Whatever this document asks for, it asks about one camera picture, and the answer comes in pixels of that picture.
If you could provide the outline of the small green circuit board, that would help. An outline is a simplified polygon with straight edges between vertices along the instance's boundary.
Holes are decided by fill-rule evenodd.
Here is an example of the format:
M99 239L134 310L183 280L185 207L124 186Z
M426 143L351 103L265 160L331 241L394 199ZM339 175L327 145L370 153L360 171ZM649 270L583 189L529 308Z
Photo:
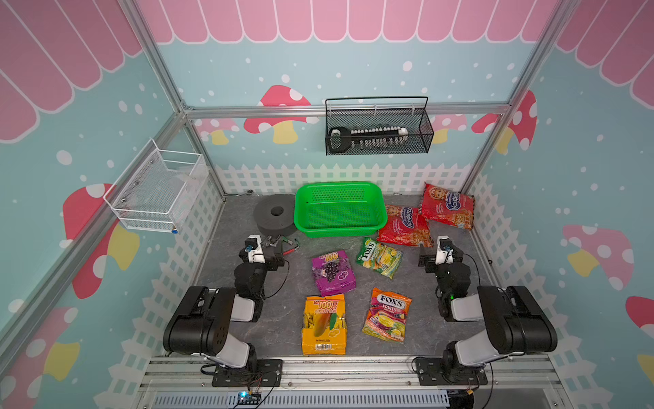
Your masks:
M262 400L261 393L250 393L250 392L241 392L238 396L238 405L239 406L257 406Z

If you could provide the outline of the purple Lot 100 candy bag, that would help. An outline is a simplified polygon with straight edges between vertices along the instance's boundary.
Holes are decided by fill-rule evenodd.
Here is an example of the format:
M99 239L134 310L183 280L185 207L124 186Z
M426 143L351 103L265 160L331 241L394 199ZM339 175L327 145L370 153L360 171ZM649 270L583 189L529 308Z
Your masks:
M323 298L345 294L357 286L346 252L338 250L312 259L315 284Z

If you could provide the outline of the red candy bag near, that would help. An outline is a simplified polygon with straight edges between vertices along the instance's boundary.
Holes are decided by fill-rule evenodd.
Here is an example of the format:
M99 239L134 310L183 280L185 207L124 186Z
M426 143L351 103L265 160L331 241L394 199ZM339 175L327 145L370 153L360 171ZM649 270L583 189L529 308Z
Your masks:
M377 240L390 245L432 248L427 219L410 206L386 206L387 224L379 230Z

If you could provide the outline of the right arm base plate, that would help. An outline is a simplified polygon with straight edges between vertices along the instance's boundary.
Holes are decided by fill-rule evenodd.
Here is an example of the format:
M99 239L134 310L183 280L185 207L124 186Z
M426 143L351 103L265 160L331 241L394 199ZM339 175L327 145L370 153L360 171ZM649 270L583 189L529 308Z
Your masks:
M421 386L461 386L475 389L488 385L485 369L478 366L461 366L443 358L414 358L410 364Z

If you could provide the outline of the black socket bit holder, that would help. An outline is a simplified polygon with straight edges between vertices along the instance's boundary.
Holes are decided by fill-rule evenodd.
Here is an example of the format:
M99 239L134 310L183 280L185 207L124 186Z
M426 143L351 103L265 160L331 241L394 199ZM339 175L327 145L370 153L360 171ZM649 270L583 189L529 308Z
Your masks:
M402 145L408 140L409 131L400 127L377 127L372 129L332 128L326 137L327 153L347 153L352 149L382 149Z

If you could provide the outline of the chrome water tap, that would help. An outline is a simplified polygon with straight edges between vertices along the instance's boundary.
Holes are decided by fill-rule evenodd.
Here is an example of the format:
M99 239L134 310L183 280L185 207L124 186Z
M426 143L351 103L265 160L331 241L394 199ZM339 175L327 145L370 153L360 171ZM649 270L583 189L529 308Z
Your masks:
M267 236L264 241L265 247L272 247L278 252L285 252L294 247L300 247L300 244L297 240L290 239L284 235L277 236Z

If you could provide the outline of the green plastic basket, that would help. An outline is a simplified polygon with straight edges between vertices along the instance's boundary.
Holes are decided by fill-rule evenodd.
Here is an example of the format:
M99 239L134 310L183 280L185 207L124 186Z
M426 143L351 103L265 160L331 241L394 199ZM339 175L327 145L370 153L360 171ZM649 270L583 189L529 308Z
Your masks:
M309 238L373 235L387 222L383 191L371 182L313 183L296 193L294 223Z

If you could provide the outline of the red candy bag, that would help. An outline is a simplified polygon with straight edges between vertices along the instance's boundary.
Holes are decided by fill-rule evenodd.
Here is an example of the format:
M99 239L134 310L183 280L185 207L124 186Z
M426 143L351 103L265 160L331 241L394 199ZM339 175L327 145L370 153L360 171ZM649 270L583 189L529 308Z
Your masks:
M379 230L377 240L390 245L432 248L427 219L410 206L386 206L387 224Z
M430 221L472 230L474 208L475 198L473 196L426 184L420 214Z

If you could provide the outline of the orange Fox's candy bag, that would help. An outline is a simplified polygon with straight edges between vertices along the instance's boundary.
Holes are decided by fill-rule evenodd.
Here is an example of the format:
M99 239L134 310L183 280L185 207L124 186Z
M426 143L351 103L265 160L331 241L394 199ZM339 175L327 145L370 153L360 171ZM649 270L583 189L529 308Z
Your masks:
M362 332L383 341L403 344L411 304L411 298L374 288Z

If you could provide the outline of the green Fox's candy bag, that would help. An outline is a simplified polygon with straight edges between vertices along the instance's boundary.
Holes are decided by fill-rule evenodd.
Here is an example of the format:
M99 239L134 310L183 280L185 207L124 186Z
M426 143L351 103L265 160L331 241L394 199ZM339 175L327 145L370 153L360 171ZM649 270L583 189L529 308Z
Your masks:
M402 258L403 252L372 238L365 238L356 262L381 276L393 279L400 268Z

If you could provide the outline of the red candy bag far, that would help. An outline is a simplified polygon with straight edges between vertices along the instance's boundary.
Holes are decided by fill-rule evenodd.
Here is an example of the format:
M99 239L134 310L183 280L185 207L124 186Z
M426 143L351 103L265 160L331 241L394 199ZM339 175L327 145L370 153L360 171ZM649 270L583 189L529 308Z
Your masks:
M474 208L475 198L473 196L426 184L420 214L430 221L472 230Z

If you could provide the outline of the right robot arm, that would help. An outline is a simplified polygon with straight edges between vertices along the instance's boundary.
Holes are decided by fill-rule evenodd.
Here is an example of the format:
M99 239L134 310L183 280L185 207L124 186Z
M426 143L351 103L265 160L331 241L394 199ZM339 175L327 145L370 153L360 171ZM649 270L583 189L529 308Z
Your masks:
M418 265L437 281L439 314L448 322L481 322L485 329L464 340L450 342L440 359L448 375L481 372L492 362L513 356L554 351L558 335L533 294L524 286L477 286L470 295L468 255L447 238L435 252L421 248Z

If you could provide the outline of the yellow Lot 100 candy bag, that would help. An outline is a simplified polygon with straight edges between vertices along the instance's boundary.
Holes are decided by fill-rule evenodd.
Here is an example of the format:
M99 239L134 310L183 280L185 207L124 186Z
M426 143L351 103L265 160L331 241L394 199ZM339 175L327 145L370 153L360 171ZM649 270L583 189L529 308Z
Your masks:
M301 349L304 355L347 353L346 305L343 294L308 297L303 314Z

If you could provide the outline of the red handled tool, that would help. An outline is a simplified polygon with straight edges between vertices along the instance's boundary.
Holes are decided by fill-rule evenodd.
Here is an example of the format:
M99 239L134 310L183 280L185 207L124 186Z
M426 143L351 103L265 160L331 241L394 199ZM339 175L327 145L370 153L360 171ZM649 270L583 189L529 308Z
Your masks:
M296 252L298 249L299 249L299 247L291 248L291 249L289 249L289 250L283 252L283 255L284 255L284 256L289 256L289 255L291 255L293 252Z

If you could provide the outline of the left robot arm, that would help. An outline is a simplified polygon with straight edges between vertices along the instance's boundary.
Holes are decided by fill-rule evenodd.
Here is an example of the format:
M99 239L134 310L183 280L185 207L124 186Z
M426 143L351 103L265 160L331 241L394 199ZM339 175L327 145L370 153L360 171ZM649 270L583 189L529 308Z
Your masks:
M165 327L166 352L200 355L227 370L257 373L255 347L232 335L230 326L259 320L268 299L264 289L267 273L285 265L284 252L249 238L239 257L242 263L234 271L233 287L187 289Z

